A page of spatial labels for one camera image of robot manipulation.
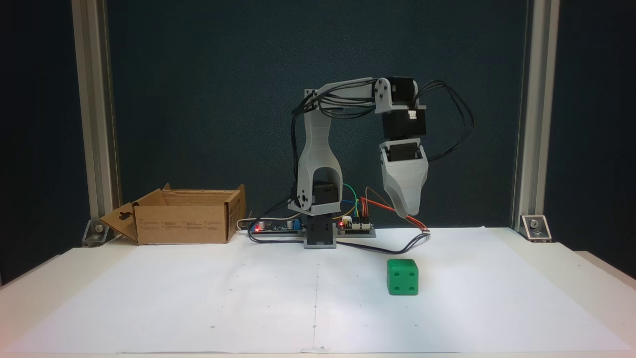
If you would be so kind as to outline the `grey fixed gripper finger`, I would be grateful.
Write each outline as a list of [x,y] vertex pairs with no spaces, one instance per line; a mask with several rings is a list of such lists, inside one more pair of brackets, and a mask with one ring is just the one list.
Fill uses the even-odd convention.
[[394,177],[384,176],[384,190],[391,198],[393,208],[400,217],[415,217],[420,213],[422,188],[427,179],[428,174],[416,177],[414,182],[404,185]]

